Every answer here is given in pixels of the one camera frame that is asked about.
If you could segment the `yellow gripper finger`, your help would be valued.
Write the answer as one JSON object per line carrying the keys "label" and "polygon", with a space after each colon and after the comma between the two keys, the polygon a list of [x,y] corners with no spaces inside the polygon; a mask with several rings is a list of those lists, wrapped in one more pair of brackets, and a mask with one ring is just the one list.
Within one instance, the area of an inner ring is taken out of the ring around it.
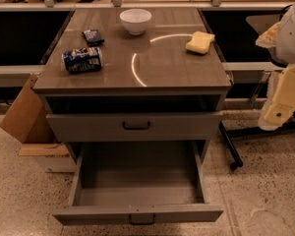
{"label": "yellow gripper finger", "polygon": [[280,22],[272,25],[268,30],[262,33],[256,40],[256,45],[262,48],[272,48],[276,46],[275,40]]}
{"label": "yellow gripper finger", "polygon": [[264,131],[280,128],[295,112],[295,64],[289,64],[276,78],[269,81],[267,100],[258,126]]}

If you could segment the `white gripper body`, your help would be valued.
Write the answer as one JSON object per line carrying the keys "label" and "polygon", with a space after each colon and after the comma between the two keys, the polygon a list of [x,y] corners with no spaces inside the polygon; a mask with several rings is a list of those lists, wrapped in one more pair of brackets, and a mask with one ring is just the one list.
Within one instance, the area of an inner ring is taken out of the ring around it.
{"label": "white gripper body", "polygon": [[276,56],[289,64],[295,64],[295,3],[280,20],[275,40]]}

